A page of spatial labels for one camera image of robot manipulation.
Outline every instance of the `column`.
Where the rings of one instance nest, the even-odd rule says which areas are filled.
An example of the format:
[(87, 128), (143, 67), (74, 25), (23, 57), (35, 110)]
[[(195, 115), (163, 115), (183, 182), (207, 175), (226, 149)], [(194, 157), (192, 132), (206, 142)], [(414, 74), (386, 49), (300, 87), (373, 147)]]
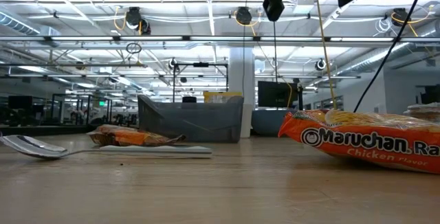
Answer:
[(231, 47), (229, 52), (229, 91), (244, 97), (241, 138), (250, 136), (252, 111), (255, 104), (253, 47)]

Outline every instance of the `instant noodle package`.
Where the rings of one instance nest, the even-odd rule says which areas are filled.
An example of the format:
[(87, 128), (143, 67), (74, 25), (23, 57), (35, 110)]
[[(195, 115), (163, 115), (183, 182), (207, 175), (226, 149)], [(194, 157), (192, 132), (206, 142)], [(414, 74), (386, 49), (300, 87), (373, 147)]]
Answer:
[(440, 125), (414, 117), (312, 110), (288, 113), (278, 136), (335, 156), (440, 173)]

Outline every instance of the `gray plastic container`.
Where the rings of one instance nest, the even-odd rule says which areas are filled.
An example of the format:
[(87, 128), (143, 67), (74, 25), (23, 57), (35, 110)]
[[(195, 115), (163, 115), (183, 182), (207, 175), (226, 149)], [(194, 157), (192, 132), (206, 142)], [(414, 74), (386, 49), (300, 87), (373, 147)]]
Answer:
[(139, 128), (166, 137), (185, 135), (187, 142), (240, 140), (243, 97), (217, 103), (161, 103), (138, 96)]

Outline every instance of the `noodle wrapper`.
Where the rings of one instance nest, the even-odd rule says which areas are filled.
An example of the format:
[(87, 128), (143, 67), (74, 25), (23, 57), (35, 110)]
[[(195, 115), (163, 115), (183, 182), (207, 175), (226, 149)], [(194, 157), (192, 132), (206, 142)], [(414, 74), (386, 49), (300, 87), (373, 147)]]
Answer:
[(414, 117), (336, 110), (297, 111), (285, 116), (278, 133), (281, 135), (330, 155), (363, 159), (388, 168), (440, 174), (440, 125)]
[(169, 139), (151, 132), (109, 124), (99, 126), (88, 135), (99, 146), (170, 146), (185, 139), (184, 135)]

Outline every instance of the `table surface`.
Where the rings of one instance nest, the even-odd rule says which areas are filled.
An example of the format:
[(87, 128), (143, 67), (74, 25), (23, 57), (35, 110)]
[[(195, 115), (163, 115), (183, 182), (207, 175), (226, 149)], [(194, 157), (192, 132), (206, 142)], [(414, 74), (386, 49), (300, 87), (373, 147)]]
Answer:
[[(39, 139), (93, 146), (86, 135)], [(288, 138), (204, 146), (212, 159), (41, 161), (0, 146), (0, 223), (438, 222), (440, 175), (344, 161)]]

